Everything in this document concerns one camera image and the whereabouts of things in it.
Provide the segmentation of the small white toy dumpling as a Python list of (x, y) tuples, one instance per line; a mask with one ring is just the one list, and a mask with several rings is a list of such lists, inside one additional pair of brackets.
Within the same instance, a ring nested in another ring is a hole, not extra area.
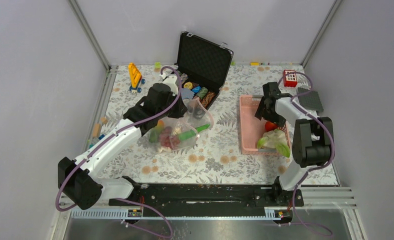
[(181, 121), (177, 121), (174, 126), (172, 127), (171, 134), (173, 136), (179, 135), (183, 132), (183, 123)]

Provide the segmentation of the green orange toy mango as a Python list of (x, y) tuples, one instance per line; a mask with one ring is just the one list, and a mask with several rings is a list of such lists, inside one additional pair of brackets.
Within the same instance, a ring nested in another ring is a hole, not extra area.
[(157, 143), (159, 141), (159, 136), (165, 129), (165, 123), (162, 120), (158, 120), (157, 125), (150, 131), (149, 142)]

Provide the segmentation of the clear pink zip top bag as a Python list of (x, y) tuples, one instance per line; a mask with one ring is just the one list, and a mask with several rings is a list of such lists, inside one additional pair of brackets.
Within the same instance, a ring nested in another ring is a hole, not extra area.
[(164, 117), (149, 131), (148, 142), (158, 153), (193, 147), (200, 134), (214, 125), (212, 114), (200, 100), (186, 99), (183, 103), (187, 107), (183, 117)]

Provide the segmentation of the red toy grape bunch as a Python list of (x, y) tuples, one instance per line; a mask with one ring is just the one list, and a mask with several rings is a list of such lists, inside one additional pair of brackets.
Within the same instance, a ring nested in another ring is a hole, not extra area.
[(158, 141), (162, 147), (171, 150), (176, 150), (181, 142), (178, 135), (173, 134), (173, 128), (171, 126), (167, 126), (161, 131)]

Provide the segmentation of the green toy pepper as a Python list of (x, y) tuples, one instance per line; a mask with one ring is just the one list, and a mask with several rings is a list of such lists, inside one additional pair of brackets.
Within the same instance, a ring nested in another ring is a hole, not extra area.
[(185, 141), (185, 140), (188, 140), (188, 139), (190, 139), (190, 138), (193, 138), (193, 137), (196, 136), (198, 133), (200, 133), (200, 132), (202, 132), (202, 131), (208, 129), (210, 126), (211, 126), (211, 125), (208, 123), (208, 124), (201, 125), (201, 126), (197, 127), (195, 130), (191, 129), (191, 130), (182, 132), (182, 133), (180, 133), (180, 134), (178, 135), (178, 139), (179, 139), (180, 142), (183, 142), (183, 141)]

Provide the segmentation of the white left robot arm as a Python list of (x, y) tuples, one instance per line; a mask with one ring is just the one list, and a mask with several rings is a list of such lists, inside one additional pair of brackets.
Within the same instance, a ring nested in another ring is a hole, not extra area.
[(124, 177), (100, 178), (101, 171), (120, 152), (154, 128), (164, 117), (179, 119), (187, 108), (181, 98), (182, 86), (177, 83), (155, 83), (147, 95), (129, 108), (109, 134), (84, 153), (71, 160), (61, 159), (57, 165), (58, 192), (56, 209), (60, 212), (61, 195), (73, 201), (73, 206), (89, 209), (99, 200), (122, 199), (133, 206), (140, 192)]

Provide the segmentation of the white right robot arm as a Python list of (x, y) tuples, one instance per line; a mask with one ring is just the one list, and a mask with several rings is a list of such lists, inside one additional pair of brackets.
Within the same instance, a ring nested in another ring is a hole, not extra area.
[(291, 153), (293, 162), (278, 177), (279, 188), (272, 191), (272, 201), (278, 206), (291, 199), (291, 190), (297, 188), (309, 172), (329, 166), (335, 157), (333, 122), (329, 117), (317, 117), (289, 93), (282, 93), (277, 82), (262, 86), (263, 96), (255, 117), (272, 122), (279, 127), (289, 123), (294, 128)]

